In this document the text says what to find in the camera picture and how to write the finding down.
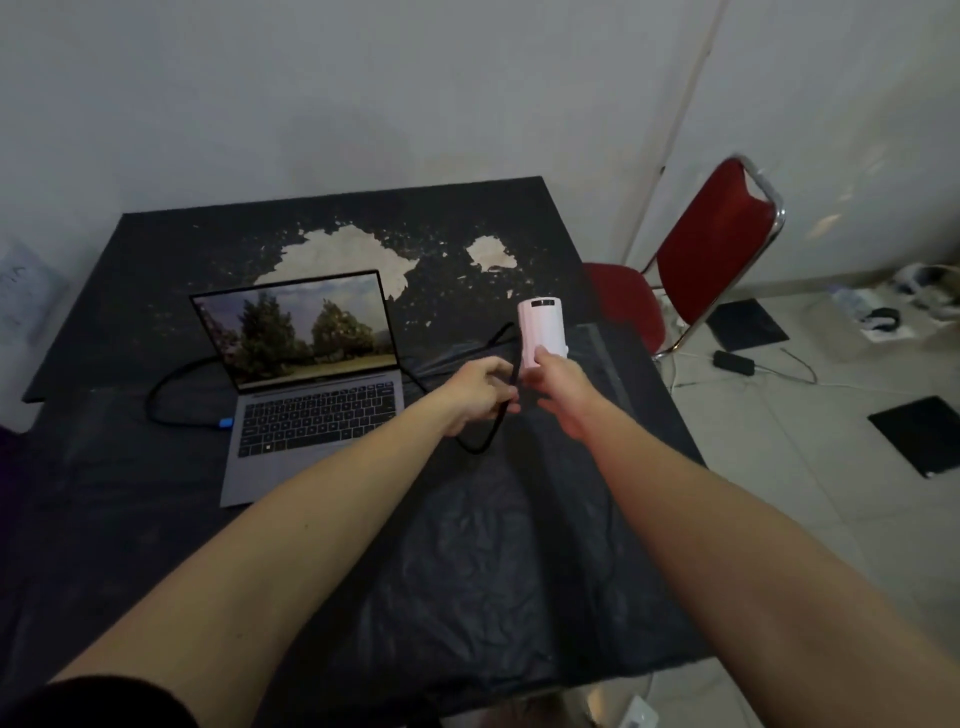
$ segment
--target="white patch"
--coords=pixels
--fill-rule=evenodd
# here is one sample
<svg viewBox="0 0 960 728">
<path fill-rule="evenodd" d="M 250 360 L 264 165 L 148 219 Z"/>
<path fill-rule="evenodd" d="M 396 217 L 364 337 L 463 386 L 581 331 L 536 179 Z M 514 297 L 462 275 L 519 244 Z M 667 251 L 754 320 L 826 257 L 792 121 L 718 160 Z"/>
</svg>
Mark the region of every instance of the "white patch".
<svg viewBox="0 0 960 728">
<path fill-rule="evenodd" d="M 473 263 L 480 266 L 480 271 L 486 273 L 491 268 L 515 268 L 516 258 L 507 254 L 503 243 L 492 235 L 483 235 L 473 241 L 467 248 Z"/>
<path fill-rule="evenodd" d="M 810 232 L 806 234 L 806 239 L 816 240 L 818 237 L 823 237 L 830 232 L 830 228 L 836 225 L 839 219 L 840 215 L 828 215 L 823 220 L 819 220 L 817 224 L 810 229 Z"/>
<path fill-rule="evenodd" d="M 369 271 L 376 268 L 383 281 L 387 298 L 398 299 L 407 287 L 406 274 L 417 267 L 419 259 L 400 257 L 369 232 L 347 225 L 332 234 L 310 231 L 306 240 L 285 245 L 280 262 L 257 283 L 276 283 L 314 276 L 337 276 L 341 273 Z"/>
</svg>

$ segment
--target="black sleeve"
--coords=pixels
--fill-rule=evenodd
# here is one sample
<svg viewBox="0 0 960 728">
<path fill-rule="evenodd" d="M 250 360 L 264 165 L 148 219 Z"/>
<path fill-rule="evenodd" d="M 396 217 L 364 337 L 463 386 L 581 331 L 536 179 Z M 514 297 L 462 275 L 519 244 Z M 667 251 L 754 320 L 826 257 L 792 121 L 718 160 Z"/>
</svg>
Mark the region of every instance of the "black sleeve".
<svg viewBox="0 0 960 728">
<path fill-rule="evenodd" d="M 11 706 L 0 728 L 20 726 L 198 728 L 169 692 L 129 677 L 78 677 L 44 686 Z"/>
</svg>

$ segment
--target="white wall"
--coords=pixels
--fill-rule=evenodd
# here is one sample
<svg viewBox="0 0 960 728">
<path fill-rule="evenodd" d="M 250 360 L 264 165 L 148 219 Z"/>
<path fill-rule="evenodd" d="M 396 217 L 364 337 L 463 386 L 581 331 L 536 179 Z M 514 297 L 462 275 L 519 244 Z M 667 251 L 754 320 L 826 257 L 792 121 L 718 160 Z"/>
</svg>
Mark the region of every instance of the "white wall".
<svg viewBox="0 0 960 728">
<path fill-rule="evenodd" d="M 628 258 L 742 151 L 786 202 L 745 282 L 933 261 L 960 245 L 960 4 L 731 0 Z"/>
<path fill-rule="evenodd" d="M 122 211 L 542 174 L 581 255 L 620 257 L 718 5 L 5 3 L 0 248 L 72 299 Z M 66 308 L 0 351 L 0 423 Z"/>
</svg>

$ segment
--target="laptop screen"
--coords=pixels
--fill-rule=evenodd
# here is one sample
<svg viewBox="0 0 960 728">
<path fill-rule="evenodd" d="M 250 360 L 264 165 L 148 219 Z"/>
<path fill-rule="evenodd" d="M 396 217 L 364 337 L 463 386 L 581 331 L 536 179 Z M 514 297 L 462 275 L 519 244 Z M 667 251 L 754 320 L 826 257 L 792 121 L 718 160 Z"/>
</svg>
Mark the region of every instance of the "laptop screen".
<svg viewBox="0 0 960 728">
<path fill-rule="evenodd" d="M 396 365 L 376 271 L 190 299 L 241 390 Z"/>
</svg>

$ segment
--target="hand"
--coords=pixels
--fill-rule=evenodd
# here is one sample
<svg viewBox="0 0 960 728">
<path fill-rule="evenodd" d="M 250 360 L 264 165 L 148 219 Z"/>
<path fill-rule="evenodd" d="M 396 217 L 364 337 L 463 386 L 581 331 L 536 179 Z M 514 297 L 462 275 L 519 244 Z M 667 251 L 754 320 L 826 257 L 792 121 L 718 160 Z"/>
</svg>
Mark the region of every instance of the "hand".
<svg viewBox="0 0 960 728">
<path fill-rule="evenodd" d="M 508 412 L 519 412 L 516 403 L 519 394 L 499 376 L 509 377 L 514 370 L 509 361 L 499 356 L 469 361 L 460 371 L 438 387 L 430 397 L 437 397 L 450 407 L 451 425 L 448 437 L 460 434 L 471 420 L 491 420 L 503 402 L 509 402 Z"/>
<path fill-rule="evenodd" d="M 540 365 L 522 372 L 524 385 L 549 396 L 549 400 L 538 400 L 537 404 L 557 418 L 567 435 L 574 440 L 583 440 L 587 411 L 603 396 L 572 359 L 564 359 L 544 347 L 537 347 L 534 360 Z"/>
</svg>

